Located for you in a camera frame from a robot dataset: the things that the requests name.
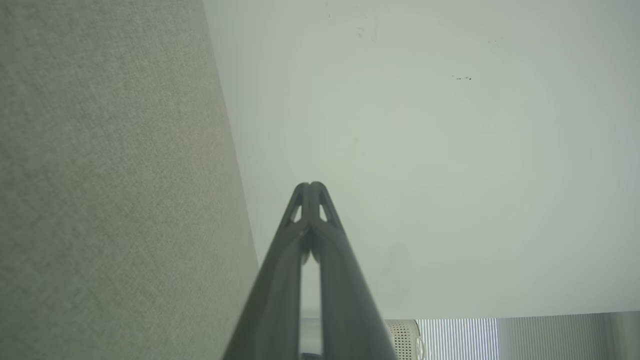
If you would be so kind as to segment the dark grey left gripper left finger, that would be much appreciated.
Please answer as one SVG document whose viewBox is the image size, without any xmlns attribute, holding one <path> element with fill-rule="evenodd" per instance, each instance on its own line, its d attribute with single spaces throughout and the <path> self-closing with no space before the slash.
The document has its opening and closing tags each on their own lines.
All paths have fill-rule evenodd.
<svg viewBox="0 0 640 360">
<path fill-rule="evenodd" d="M 292 192 L 224 352 L 224 360 L 297 360 L 309 183 Z"/>
</svg>

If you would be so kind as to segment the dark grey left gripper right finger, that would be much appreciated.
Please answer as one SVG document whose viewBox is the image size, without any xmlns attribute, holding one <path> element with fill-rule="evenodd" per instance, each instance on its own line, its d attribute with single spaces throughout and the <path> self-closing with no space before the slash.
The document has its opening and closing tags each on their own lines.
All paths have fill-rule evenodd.
<svg viewBox="0 0 640 360">
<path fill-rule="evenodd" d="M 327 187 L 310 185 L 313 252 L 320 267 L 325 360 L 395 360 L 378 312 Z"/>
</svg>

